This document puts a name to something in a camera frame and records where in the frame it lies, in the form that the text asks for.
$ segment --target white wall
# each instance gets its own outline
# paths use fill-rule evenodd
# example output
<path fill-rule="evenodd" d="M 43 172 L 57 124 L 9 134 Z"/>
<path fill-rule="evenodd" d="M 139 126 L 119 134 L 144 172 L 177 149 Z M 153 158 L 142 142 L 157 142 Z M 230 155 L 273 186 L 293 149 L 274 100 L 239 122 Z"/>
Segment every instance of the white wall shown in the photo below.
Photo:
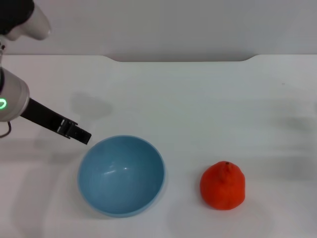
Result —
<path fill-rule="evenodd" d="M 316 54 L 317 0 L 35 0 L 53 32 L 11 54 L 121 61 L 245 60 Z"/>

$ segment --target orange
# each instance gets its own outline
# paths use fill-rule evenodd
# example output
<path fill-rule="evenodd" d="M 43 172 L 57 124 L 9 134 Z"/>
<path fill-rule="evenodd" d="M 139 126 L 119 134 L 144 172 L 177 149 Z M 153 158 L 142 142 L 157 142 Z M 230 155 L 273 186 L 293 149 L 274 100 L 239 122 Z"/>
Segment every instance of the orange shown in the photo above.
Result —
<path fill-rule="evenodd" d="M 200 192 L 214 209 L 231 210 L 245 199 L 245 177 L 238 166 L 221 161 L 204 172 Z"/>

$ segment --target bowl rim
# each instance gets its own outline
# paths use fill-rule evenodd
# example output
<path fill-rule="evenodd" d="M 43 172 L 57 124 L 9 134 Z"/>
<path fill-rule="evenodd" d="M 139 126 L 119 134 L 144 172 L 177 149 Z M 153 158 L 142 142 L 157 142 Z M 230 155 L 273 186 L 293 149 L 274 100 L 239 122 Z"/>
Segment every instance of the bowl rim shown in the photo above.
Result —
<path fill-rule="evenodd" d="M 139 208 L 138 210 L 135 210 L 135 211 L 132 211 L 132 212 L 128 212 L 128 213 L 110 213 L 110 212 L 105 212 L 103 210 L 100 210 L 96 207 L 94 207 L 84 196 L 84 193 L 81 189 L 81 186 L 80 186 L 80 182 L 79 182 L 79 175 L 80 175 L 80 171 L 81 171 L 81 168 L 82 168 L 82 164 L 84 162 L 84 160 L 86 159 L 86 156 L 87 154 L 97 145 L 107 141 L 107 140 L 110 140 L 110 139 L 114 139 L 114 138 L 117 138 L 117 137 L 130 137 L 130 138 L 135 138 L 135 139 L 139 139 L 139 140 L 142 140 L 144 142 L 146 142 L 147 144 L 149 144 L 158 154 L 161 162 L 162 162 L 162 165 L 163 165 L 163 180 L 162 180 L 162 183 L 160 185 L 160 188 L 158 190 L 158 192 L 156 193 L 156 195 L 152 198 L 152 200 L 150 202 L 148 202 L 146 205 L 144 205 L 143 207 Z M 163 186 L 165 184 L 165 177 L 166 177 L 166 168 L 165 168 L 165 163 L 164 163 L 164 160 L 163 160 L 163 157 L 162 155 L 160 154 L 160 152 L 157 150 L 157 148 L 151 144 L 150 142 L 146 141 L 145 139 L 142 139 L 140 137 L 137 137 L 137 136 L 134 136 L 134 135 L 115 135 L 115 136 L 111 136 L 111 137 L 108 137 L 106 139 L 103 139 L 101 141 L 99 141 L 98 143 L 96 143 L 93 147 L 91 147 L 87 152 L 86 154 L 84 155 L 84 157 L 82 158 L 82 161 L 80 162 L 80 165 L 79 165 L 79 168 L 77 170 L 77 187 L 78 187 L 78 190 L 82 196 L 82 198 L 85 200 L 85 202 L 91 207 L 93 208 L 95 211 L 97 212 L 100 212 L 106 216 L 109 216 L 109 217 L 114 217 L 114 218 L 124 218 L 124 217 L 132 217 L 132 216 L 135 216 L 135 215 L 138 215 L 140 213 L 142 213 L 143 211 L 145 211 L 147 208 L 149 208 L 153 203 L 154 201 L 157 199 L 158 195 L 161 193 L 162 189 L 163 189 Z"/>

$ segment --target cable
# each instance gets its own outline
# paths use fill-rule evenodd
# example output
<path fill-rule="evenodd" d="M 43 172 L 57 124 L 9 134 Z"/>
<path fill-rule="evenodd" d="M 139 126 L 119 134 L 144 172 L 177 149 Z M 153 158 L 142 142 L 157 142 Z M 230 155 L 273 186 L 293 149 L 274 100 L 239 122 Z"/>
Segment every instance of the cable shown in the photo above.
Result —
<path fill-rule="evenodd" d="M 8 121 L 8 127 L 9 127 L 9 130 L 7 131 L 6 134 L 3 134 L 3 135 L 0 135 L 0 138 L 4 138 L 6 137 L 7 135 L 9 135 L 12 131 L 12 126 L 11 126 L 11 122 Z"/>

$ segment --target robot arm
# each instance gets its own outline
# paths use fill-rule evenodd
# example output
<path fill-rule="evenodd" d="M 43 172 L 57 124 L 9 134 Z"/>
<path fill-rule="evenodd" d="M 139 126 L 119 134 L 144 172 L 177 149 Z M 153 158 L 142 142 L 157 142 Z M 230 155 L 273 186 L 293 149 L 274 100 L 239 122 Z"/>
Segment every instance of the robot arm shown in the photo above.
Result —
<path fill-rule="evenodd" d="M 33 0 L 0 0 L 0 121 L 22 116 L 66 138 L 87 144 L 90 133 L 30 98 L 27 84 L 1 67 L 1 57 L 6 48 L 1 36 L 11 41 L 21 35 L 43 40 L 50 31 L 49 21 Z"/>

